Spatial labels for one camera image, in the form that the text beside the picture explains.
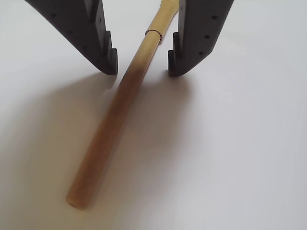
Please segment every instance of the white table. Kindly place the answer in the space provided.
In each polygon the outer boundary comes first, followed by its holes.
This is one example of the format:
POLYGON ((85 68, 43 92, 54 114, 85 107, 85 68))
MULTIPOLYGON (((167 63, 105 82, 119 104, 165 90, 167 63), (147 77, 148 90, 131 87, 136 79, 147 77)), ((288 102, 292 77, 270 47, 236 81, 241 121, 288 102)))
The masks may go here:
POLYGON ((1 230, 307 229, 305 0, 236 0, 212 54, 178 79, 174 20, 94 205, 66 204, 158 7, 104 0, 115 80, 25 1, 0 1, 1 230))

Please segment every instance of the wooden stick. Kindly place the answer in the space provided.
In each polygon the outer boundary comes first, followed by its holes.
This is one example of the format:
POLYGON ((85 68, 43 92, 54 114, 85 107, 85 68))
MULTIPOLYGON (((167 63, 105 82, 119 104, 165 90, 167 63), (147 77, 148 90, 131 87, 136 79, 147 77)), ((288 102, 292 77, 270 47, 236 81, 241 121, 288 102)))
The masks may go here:
POLYGON ((145 38, 128 67, 67 194, 66 200, 73 207, 85 209, 91 202, 116 137, 158 44, 178 11, 178 5, 179 0, 161 1, 160 9, 146 31, 145 38))

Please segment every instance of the white surface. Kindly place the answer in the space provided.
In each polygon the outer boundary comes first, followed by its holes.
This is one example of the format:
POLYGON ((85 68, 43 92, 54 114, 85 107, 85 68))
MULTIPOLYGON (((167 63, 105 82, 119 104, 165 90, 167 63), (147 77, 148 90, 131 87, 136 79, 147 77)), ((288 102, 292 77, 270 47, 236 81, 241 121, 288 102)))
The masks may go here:
POLYGON ((174 20, 95 204, 64 197, 159 0, 104 0, 118 78, 0 1, 1 230, 307 229, 307 2, 236 0, 213 53, 165 75, 174 20))

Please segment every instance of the light wood section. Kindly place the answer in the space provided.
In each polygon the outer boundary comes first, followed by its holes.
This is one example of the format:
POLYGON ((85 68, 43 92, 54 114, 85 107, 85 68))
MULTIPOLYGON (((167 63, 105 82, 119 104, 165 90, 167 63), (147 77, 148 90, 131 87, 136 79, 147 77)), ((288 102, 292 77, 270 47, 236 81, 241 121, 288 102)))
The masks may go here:
POLYGON ((179 0, 162 0, 160 9, 148 27, 146 33, 149 31, 157 31, 160 34, 162 40, 169 24, 178 11, 178 7, 179 0))
POLYGON ((104 120, 95 133, 66 198, 67 202, 75 208, 85 209, 92 200, 116 137, 161 40, 160 34, 165 34, 171 19, 178 11, 178 7, 177 10, 174 9, 174 2, 174 0, 162 1, 153 21, 156 28, 159 28, 159 33, 157 31, 146 33, 104 120))

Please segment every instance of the white background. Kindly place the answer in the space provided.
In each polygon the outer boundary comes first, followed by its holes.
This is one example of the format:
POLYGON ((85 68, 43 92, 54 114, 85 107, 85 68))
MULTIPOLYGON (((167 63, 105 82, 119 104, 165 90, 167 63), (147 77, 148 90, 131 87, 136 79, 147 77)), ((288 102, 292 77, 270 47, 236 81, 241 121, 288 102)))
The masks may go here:
POLYGON ((94 204, 65 195, 159 0, 104 0, 118 77, 0 0, 1 230, 307 229, 307 1, 235 0, 210 54, 166 76, 177 17, 94 204))

